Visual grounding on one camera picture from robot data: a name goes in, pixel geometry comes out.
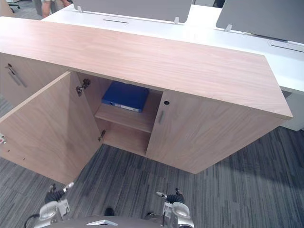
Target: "gray partition panel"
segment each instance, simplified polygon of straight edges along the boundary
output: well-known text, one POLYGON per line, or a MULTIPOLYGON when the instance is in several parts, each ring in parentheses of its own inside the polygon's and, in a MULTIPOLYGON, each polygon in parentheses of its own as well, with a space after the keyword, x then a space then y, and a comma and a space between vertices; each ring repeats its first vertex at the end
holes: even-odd
POLYGON ((226 0, 216 26, 304 43, 304 0, 226 0))
POLYGON ((84 11, 186 22, 192 0, 73 0, 84 11))

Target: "robotic hand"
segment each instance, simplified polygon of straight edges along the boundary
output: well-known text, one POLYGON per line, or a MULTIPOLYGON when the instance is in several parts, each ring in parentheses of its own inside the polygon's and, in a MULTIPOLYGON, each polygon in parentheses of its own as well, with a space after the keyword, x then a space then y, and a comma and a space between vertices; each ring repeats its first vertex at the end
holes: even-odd
POLYGON ((163 227, 168 228, 194 228, 189 208, 184 204, 185 199, 182 191, 178 188, 175 190, 175 195, 166 195, 165 193, 157 191, 156 195, 168 201, 163 205, 162 217, 150 213, 145 219, 160 223, 163 227))
POLYGON ((24 228, 27 226, 27 222, 30 218, 38 218, 34 228, 42 228, 50 224, 62 221, 63 216, 70 211, 70 207, 67 200, 61 200, 67 190, 73 187, 74 183, 69 183, 63 189, 56 191, 55 184, 50 186, 49 191, 44 199, 45 205, 40 209, 39 214, 31 215, 24 224, 24 228))

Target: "person's leg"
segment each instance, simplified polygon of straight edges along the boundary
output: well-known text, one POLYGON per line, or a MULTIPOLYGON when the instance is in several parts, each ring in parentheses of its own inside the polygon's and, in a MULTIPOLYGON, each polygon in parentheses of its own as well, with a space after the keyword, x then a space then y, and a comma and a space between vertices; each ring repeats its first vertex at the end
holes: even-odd
POLYGON ((51 1, 42 1, 42 17, 46 18, 51 12, 51 1))
POLYGON ((64 6, 64 7, 67 7, 67 6, 71 5, 71 3, 68 2, 67 0, 61 0, 61 1, 62 1, 62 3, 63 3, 63 6, 64 6))

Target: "lock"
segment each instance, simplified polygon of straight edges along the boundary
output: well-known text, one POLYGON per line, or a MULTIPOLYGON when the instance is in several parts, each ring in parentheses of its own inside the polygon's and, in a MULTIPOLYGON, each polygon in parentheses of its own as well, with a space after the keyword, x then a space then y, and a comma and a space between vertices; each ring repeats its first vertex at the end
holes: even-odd
POLYGON ((0 145, 5 144, 5 143, 6 143, 6 140, 5 140, 4 135, 0 133, 0 145))

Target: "door handle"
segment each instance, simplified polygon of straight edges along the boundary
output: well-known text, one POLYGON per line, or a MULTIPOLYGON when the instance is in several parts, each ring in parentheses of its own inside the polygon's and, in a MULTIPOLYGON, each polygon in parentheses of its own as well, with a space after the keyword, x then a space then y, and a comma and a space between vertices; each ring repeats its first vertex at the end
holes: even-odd
POLYGON ((162 110, 161 115, 160 115, 160 118, 159 118, 159 120, 158 120, 158 123, 159 123, 159 124, 162 124, 162 120, 164 119, 164 116, 165 116, 165 111, 162 110))
POLYGON ((16 82, 17 85, 21 85, 16 76, 11 71, 9 71, 9 75, 16 82))
POLYGON ((19 75, 14 71, 13 66, 11 64, 8 63, 8 65, 5 68, 9 70, 9 75, 17 83, 17 85, 23 85, 25 88, 28 87, 21 79, 21 77, 19 77, 19 75))

